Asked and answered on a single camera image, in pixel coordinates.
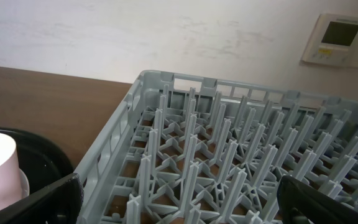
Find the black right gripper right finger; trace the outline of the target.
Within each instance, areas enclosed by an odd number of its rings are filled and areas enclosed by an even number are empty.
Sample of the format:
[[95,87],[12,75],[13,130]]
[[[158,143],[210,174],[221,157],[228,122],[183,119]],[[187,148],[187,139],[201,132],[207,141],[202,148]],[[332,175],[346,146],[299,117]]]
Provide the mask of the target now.
[[280,180],[277,200],[284,224],[358,223],[358,212],[289,175]]

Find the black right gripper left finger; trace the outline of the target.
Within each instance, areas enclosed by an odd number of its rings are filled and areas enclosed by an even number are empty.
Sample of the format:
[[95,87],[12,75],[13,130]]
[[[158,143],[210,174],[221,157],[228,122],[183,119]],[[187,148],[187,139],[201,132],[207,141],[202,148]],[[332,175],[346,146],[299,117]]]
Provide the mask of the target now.
[[72,173],[0,210],[0,224],[75,224],[83,199],[80,176]]

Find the white round plate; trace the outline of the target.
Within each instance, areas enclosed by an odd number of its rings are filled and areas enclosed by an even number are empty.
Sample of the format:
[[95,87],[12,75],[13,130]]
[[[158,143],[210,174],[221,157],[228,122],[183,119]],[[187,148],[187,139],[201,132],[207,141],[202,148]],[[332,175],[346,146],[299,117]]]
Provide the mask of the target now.
[[26,198],[30,195],[30,185],[26,174],[20,169],[20,180],[22,189],[22,198]]

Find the grey plastic dishwasher rack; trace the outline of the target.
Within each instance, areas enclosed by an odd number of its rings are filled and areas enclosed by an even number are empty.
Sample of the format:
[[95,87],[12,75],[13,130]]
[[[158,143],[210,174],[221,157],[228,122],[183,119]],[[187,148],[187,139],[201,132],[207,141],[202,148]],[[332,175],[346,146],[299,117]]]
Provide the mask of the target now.
[[358,101],[146,70],[75,172],[78,223],[281,223],[286,175],[358,211]]

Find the round black tray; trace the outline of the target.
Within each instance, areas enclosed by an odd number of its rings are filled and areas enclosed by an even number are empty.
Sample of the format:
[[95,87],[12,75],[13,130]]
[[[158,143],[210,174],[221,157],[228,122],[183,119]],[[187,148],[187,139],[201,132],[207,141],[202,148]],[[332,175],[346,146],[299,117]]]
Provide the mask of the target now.
[[74,171],[67,155],[47,138],[13,128],[0,128],[0,133],[7,134],[15,140],[19,168],[27,176],[30,193]]

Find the white wall control panel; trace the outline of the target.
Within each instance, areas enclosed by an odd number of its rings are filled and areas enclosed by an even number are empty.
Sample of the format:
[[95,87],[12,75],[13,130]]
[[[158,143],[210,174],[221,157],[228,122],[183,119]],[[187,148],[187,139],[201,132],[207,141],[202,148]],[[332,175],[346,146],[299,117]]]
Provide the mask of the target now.
[[350,65],[358,48],[358,17],[320,14],[301,60],[334,67]]

